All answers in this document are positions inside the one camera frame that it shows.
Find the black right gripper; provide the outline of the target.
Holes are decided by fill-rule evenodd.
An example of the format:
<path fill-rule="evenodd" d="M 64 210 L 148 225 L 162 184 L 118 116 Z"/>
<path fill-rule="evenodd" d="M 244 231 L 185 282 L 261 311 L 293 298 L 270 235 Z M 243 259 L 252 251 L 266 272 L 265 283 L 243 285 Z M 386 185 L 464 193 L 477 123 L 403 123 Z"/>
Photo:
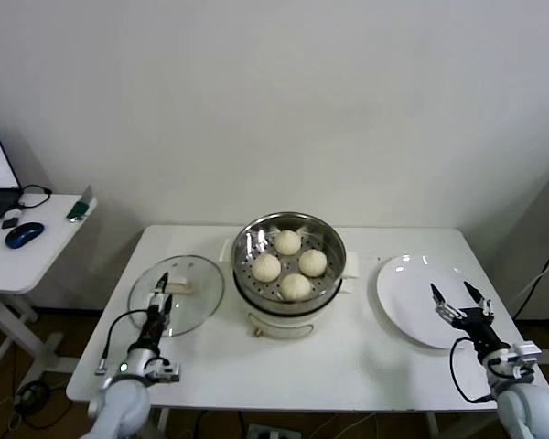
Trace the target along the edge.
<path fill-rule="evenodd" d="M 430 284 L 437 314 L 445 321 L 452 321 L 453 328 L 467 333 L 478 357 L 487 357 L 492 352 L 507 348 L 508 344 L 503 342 L 491 327 L 491 301 L 469 282 L 464 281 L 463 284 L 479 308 L 462 308 L 460 311 L 445 300 L 434 284 Z"/>

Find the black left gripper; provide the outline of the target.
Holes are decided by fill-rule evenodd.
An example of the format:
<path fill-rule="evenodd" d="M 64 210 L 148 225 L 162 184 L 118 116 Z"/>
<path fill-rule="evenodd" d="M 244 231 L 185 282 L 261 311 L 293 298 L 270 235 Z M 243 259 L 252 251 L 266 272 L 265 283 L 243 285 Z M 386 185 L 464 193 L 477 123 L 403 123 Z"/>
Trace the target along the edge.
<path fill-rule="evenodd" d="M 151 291 L 146 321 L 138 338 L 138 347 L 148 350 L 159 350 L 159 342 L 165 330 L 170 325 L 173 295 L 167 292 L 168 272 L 165 272 L 156 282 Z"/>

